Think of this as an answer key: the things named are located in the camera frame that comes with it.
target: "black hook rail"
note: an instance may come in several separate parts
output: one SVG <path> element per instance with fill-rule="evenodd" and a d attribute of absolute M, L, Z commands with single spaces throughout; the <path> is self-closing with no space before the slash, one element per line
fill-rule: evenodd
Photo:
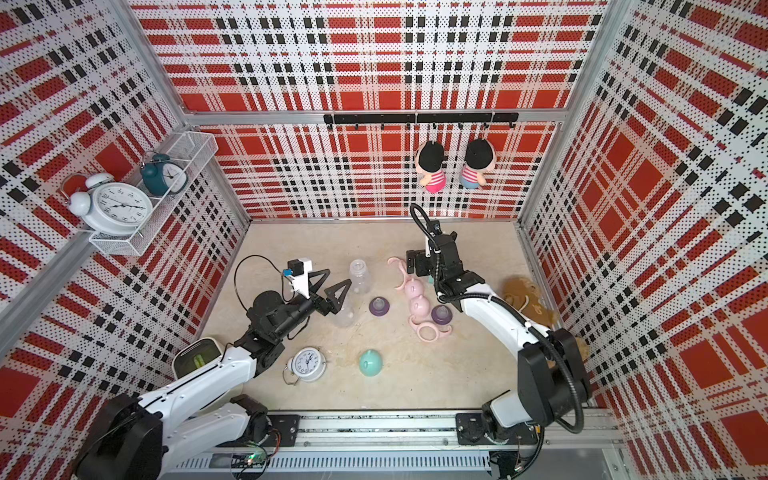
<path fill-rule="evenodd" d="M 509 124 L 517 122 L 517 112 L 488 113 L 408 113 L 408 114 L 326 114 L 323 120 L 331 125 L 360 124 Z"/>

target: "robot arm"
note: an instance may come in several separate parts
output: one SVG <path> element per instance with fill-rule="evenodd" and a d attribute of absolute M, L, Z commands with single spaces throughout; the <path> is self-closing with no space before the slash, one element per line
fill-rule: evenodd
<path fill-rule="evenodd" d="M 75 459 L 81 480 L 154 480 L 168 468 L 220 443 L 266 435 L 266 407 L 241 395 L 214 412 L 190 419 L 228 390 L 258 376 L 284 350 L 283 338 L 313 312 L 338 313 L 352 285 L 344 280 L 317 294 L 329 270 L 312 271 L 309 259 L 291 260 L 283 274 L 296 293 L 288 302 L 261 293 L 248 309 L 250 328 L 221 356 L 137 399 L 125 394 L 107 402 Z"/>
<path fill-rule="evenodd" d="M 425 234 L 426 247 L 406 252 L 408 272 L 431 275 L 440 302 L 450 302 L 478 320 L 517 360 L 517 388 L 482 406 L 489 438 L 506 440 L 515 425 L 530 421 L 541 426 L 558 422 L 578 433 L 583 424 L 581 403 L 589 399 L 591 387 L 576 339 L 565 329 L 553 332 L 509 306 L 482 277 L 464 269 L 456 232 L 443 233 L 440 223 L 430 220 L 418 205 L 411 205 L 411 215 Z M 551 369 L 548 360 L 554 360 L 556 367 Z M 561 420 L 571 410 L 576 410 L 575 427 Z"/>

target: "stuffed toy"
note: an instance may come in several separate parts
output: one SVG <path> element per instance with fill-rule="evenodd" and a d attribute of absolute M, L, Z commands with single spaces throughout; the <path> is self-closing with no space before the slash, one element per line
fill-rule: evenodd
<path fill-rule="evenodd" d="M 541 305 L 541 291 L 538 286 L 525 276 L 513 276 L 507 279 L 502 290 L 504 301 L 509 303 L 520 313 L 536 323 L 554 329 L 558 321 L 558 314 Z M 589 358 L 589 345 L 581 337 L 576 337 L 581 360 Z M 549 360 L 547 364 L 554 368 L 554 362 Z"/>
<path fill-rule="evenodd" d="M 436 194 L 445 187 L 445 173 L 442 171 L 444 157 L 445 151 L 436 141 L 424 142 L 416 152 L 413 163 L 416 171 L 424 175 L 419 184 L 431 194 Z"/>
<path fill-rule="evenodd" d="M 484 138 L 469 142 L 464 162 L 461 180 L 464 188 L 473 190 L 484 187 L 487 182 L 483 174 L 496 167 L 496 152 L 493 150 L 491 142 Z"/>

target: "vent grille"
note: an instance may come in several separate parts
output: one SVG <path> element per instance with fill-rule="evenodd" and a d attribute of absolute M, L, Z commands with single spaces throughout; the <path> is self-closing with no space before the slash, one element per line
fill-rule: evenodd
<path fill-rule="evenodd" d="M 211 468 L 203 454 L 179 464 L 173 472 L 231 470 Z M 487 471 L 488 452 L 281 452 L 270 460 L 271 472 Z"/>

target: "wire basket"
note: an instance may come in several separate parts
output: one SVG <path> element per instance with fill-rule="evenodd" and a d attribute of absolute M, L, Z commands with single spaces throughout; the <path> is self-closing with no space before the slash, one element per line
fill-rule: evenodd
<path fill-rule="evenodd" d="M 187 188 L 218 150 L 213 134 L 197 131 L 171 134 L 166 145 L 161 153 L 167 154 L 175 164 L 183 168 L 184 173 L 187 174 L 187 186 L 175 194 L 168 189 L 162 197 L 157 197 L 149 192 L 143 181 L 136 184 L 136 187 L 152 201 L 152 211 L 141 222 L 136 232 L 129 237 L 113 237 L 106 233 L 93 232 L 90 241 L 104 255 L 125 255 L 126 257 L 143 255 L 179 204 Z"/>

